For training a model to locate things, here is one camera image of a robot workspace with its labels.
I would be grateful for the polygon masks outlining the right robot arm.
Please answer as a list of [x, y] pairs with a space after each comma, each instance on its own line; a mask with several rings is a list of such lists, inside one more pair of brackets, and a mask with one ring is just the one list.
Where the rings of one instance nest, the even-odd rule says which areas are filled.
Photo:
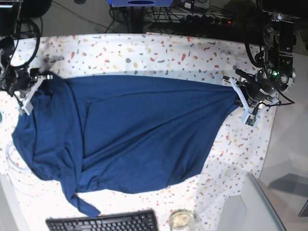
[[[32, 20], [41, 17], [43, 10], [39, 0], [2, 0], [0, 2], [0, 90], [11, 97], [18, 91], [22, 98], [37, 82], [34, 80], [38, 69], [28, 72], [30, 63], [34, 60], [39, 50], [41, 30]], [[36, 38], [33, 54], [23, 64], [12, 66], [11, 62], [22, 35], [22, 26], [32, 28]]]

